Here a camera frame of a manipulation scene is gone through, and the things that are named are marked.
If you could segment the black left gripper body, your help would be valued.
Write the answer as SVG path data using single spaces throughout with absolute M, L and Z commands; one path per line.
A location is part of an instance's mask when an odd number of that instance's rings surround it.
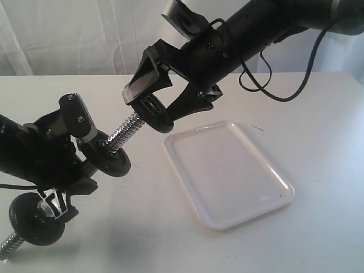
M 89 178 L 61 113 L 51 112 L 22 128 L 26 133 L 26 154 L 22 158 L 21 178 L 44 187 L 65 187 Z

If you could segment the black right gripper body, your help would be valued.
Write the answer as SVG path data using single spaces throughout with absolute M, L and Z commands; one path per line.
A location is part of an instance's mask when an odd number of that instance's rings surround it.
M 199 90 L 209 89 L 235 70 L 245 58 L 245 27 L 225 22 L 209 26 L 181 48 L 159 39 L 157 54 L 158 89 L 170 87 L 168 72 L 173 71 Z

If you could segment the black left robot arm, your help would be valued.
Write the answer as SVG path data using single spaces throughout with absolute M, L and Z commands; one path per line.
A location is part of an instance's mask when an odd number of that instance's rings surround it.
M 92 120 L 81 117 L 79 122 L 55 111 L 20 125 L 1 116 L 1 172 L 33 183 L 37 191 L 19 196 L 11 206 L 12 224 L 68 222 L 78 214 L 71 196 L 98 188 L 71 142 L 71 137 L 89 142 L 96 136 Z

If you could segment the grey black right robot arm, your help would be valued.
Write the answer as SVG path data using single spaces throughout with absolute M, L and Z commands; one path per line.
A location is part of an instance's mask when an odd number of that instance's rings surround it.
M 362 1 L 250 1 L 227 20 L 208 21 L 182 1 L 168 1 L 163 18 L 187 38 L 181 48 L 158 40 L 144 50 L 122 92 L 136 106 L 170 87 L 169 72 L 188 83 L 167 108 L 172 120 L 212 108 L 218 82 L 270 44 L 310 28 L 343 35 L 363 33 Z

